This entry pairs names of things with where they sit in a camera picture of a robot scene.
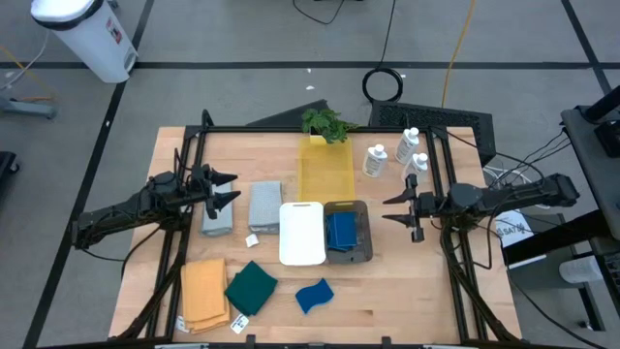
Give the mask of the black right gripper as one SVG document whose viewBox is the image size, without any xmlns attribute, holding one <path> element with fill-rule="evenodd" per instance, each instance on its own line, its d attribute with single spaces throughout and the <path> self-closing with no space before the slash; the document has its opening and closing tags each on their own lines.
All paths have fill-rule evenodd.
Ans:
<svg viewBox="0 0 620 349">
<path fill-rule="evenodd" d="M 384 205 L 402 204 L 409 202 L 409 214 L 386 214 L 383 218 L 392 220 L 412 227 L 412 242 L 424 241 L 424 229 L 420 225 L 421 218 L 440 218 L 448 220 L 453 217 L 453 213 L 448 206 L 448 198 L 435 196 L 432 192 L 419 194 L 418 177 L 415 174 L 407 175 L 407 188 L 396 197 L 383 201 Z"/>
</svg>

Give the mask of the grey waffle cloth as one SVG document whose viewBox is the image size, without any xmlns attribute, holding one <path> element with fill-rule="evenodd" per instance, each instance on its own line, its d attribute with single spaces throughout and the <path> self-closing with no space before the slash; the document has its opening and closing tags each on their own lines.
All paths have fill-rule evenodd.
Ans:
<svg viewBox="0 0 620 349">
<path fill-rule="evenodd" d="M 280 181 L 260 181 L 251 185 L 248 227 L 252 233 L 279 233 L 281 187 Z"/>
<path fill-rule="evenodd" d="M 207 206 L 204 207 L 201 223 L 201 234 L 208 238 L 217 238 L 228 235 L 233 231 L 233 204 L 227 204 L 221 210 L 217 210 L 217 217 L 211 219 L 208 215 Z"/>
</svg>

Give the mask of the white plastic bottle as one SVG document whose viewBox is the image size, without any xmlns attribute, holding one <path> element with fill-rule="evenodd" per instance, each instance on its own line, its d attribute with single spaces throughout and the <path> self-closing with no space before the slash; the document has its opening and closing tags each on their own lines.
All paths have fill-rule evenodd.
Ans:
<svg viewBox="0 0 620 349">
<path fill-rule="evenodd" d="M 406 164 L 418 145 L 419 129 L 416 127 L 405 129 L 396 147 L 394 154 L 395 159 L 401 164 Z"/>
<path fill-rule="evenodd" d="M 413 153 L 403 168 L 401 179 L 405 181 L 409 175 L 415 175 L 417 184 L 426 181 L 428 175 L 428 155 L 426 153 Z"/>
<path fill-rule="evenodd" d="M 388 155 L 382 144 L 376 144 L 367 149 L 362 165 L 362 172 L 369 177 L 379 177 Z"/>
</svg>

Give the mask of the blue kitchen sponge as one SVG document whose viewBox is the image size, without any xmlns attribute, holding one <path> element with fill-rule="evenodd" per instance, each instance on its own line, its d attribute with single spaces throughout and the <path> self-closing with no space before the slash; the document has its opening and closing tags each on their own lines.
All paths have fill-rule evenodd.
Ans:
<svg viewBox="0 0 620 349">
<path fill-rule="evenodd" d="M 357 244 L 356 214 L 354 212 L 337 212 L 331 217 L 333 245 L 348 248 Z"/>
<path fill-rule="evenodd" d="M 327 219 L 327 245 L 330 249 L 347 251 L 350 249 L 350 226 L 345 218 L 330 215 Z"/>
</svg>

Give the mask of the dark green cloth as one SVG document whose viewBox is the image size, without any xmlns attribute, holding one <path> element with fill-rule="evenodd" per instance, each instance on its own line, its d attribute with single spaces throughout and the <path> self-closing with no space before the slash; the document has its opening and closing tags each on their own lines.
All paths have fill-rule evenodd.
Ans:
<svg viewBox="0 0 620 349">
<path fill-rule="evenodd" d="M 277 279 L 251 261 L 235 275 L 225 295 L 241 314 L 254 316 L 273 294 L 277 283 Z"/>
</svg>

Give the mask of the orange cloth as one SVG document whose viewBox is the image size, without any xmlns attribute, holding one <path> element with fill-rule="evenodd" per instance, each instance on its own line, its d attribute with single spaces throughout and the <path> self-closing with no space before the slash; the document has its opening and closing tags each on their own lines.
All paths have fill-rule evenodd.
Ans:
<svg viewBox="0 0 620 349">
<path fill-rule="evenodd" d="M 186 264 L 181 269 L 182 316 L 189 333 L 204 333 L 231 320 L 223 258 Z"/>
</svg>

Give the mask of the blue cloth pieces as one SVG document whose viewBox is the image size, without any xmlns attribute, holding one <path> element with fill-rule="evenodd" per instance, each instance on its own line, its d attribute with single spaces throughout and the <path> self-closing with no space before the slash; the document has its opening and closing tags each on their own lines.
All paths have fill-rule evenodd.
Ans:
<svg viewBox="0 0 620 349">
<path fill-rule="evenodd" d="M 295 299 L 302 312 L 307 315 L 314 307 L 330 302 L 333 296 L 327 281 L 322 278 L 318 283 L 300 289 L 295 294 Z"/>
</svg>

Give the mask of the grey translucent plastic bin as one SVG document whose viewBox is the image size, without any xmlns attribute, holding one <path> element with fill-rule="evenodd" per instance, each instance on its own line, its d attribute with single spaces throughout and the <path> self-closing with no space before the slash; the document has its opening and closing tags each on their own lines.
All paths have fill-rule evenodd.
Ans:
<svg viewBox="0 0 620 349">
<path fill-rule="evenodd" d="M 356 214 L 356 245 L 347 251 L 330 249 L 327 245 L 327 219 L 337 212 L 354 212 Z M 372 237 L 370 232 L 367 205 L 363 201 L 328 202 L 324 206 L 325 216 L 325 253 L 330 264 L 358 264 L 373 258 Z"/>
</svg>

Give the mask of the white plastic bin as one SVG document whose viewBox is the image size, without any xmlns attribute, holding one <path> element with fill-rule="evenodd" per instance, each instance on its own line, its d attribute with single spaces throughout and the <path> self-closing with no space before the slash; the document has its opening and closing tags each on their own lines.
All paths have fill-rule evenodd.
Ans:
<svg viewBox="0 0 620 349">
<path fill-rule="evenodd" d="M 326 260 L 324 206 L 285 203 L 279 209 L 279 260 L 289 267 L 317 266 Z"/>
</svg>

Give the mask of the black perforated panel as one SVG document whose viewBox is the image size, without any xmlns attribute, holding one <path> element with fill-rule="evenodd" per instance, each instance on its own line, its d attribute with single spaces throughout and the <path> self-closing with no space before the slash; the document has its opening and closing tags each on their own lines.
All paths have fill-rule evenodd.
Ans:
<svg viewBox="0 0 620 349">
<path fill-rule="evenodd" d="M 496 155 L 492 115 L 489 113 L 434 108 L 396 102 L 375 102 L 368 125 L 470 127 L 474 131 L 480 163 L 487 165 Z"/>
</svg>

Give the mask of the white printed paper sheet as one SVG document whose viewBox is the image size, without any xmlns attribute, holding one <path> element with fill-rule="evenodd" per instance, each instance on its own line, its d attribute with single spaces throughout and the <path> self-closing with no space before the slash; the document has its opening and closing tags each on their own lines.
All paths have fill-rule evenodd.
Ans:
<svg viewBox="0 0 620 349">
<path fill-rule="evenodd" d="M 508 247 L 534 235 L 520 210 L 510 210 L 494 218 L 494 232 L 501 238 L 503 247 Z"/>
</svg>

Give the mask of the black stand beam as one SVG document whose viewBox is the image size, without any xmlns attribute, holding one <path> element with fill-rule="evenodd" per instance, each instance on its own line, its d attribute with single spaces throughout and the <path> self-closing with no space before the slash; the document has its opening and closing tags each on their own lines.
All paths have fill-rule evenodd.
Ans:
<svg viewBox="0 0 620 349">
<path fill-rule="evenodd" d="M 602 245 L 595 248 L 596 254 L 620 252 L 620 215 L 612 216 L 596 209 L 568 222 L 561 214 L 524 214 L 524 217 L 539 229 L 532 237 L 504 248 L 508 265 L 593 239 L 599 239 Z"/>
</svg>

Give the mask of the grey side table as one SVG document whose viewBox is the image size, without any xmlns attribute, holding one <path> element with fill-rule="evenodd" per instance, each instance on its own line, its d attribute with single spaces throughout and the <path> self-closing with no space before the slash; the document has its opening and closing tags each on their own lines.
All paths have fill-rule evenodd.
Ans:
<svg viewBox="0 0 620 349">
<path fill-rule="evenodd" d="M 608 157 L 594 132 L 605 121 L 620 120 L 620 85 L 592 106 L 562 111 L 561 118 L 599 209 L 620 215 L 620 158 Z"/>
</svg>

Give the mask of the grey stand base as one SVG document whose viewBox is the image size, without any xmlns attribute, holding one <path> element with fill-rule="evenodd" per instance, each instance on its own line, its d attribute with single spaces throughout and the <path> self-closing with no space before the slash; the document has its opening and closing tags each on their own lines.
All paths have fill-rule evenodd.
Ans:
<svg viewBox="0 0 620 349">
<path fill-rule="evenodd" d="M 0 111 L 40 116 L 46 119 L 53 119 L 56 116 L 54 107 L 33 102 L 20 102 L 3 96 L 0 96 Z"/>
</svg>

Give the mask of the black aluminium rig frame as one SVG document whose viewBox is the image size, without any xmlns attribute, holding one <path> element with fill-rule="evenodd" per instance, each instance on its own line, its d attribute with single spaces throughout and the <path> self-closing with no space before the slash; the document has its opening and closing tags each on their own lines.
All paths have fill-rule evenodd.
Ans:
<svg viewBox="0 0 620 349">
<path fill-rule="evenodd" d="M 404 189 L 402 166 L 392 158 L 401 131 L 387 128 L 364 129 L 350 134 L 353 145 L 356 198 L 367 203 L 374 255 L 371 261 L 354 265 L 323 264 L 314 267 L 287 267 L 280 264 L 277 236 L 260 236 L 260 244 L 247 248 L 249 189 L 252 182 L 281 180 L 285 202 L 297 201 L 297 170 L 300 140 L 310 137 L 292 127 L 214 126 L 205 136 L 203 162 L 218 171 L 234 173 L 233 189 L 242 191 L 233 204 L 234 231 L 221 238 L 201 237 L 202 205 L 197 205 L 189 234 L 187 260 L 225 258 L 229 281 L 250 261 L 278 279 L 274 294 L 249 326 L 240 334 L 230 325 L 190 334 L 174 328 L 174 318 L 182 312 L 171 306 L 170 292 L 162 299 L 155 334 L 167 330 L 177 341 L 242 342 L 247 333 L 257 344 L 286 342 L 372 343 L 389 336 L 393 344 L 458 343 L 464 334 L 476 338 L 490 329 L 478 331 L 477 318 L 464 291 L 462 311 L 456 315 L 454 289 L 439 245 L 437 230 L 424 223 L 425 241 L 412 243 L 410 230 L 382 218 L 384 214 L 407 213 L 408 205 L 383 205 Z M 366 148 L 381 143 L 389 151 L 387 168 L 378 178 L 361 173 Z M 160 266 L 165 235 L 158 233 L 133 255 L 121 283 L 109 335 L 125 331 L 153 293 Z M 475 268 L 480 293 L 509 331 L 520 336 L 510 286 L 505 276 L 498 240 L 492 239 L 493 270 Z M 304 315 L 295 293 L 325 278 L 334 298 Z"/>
</svg>

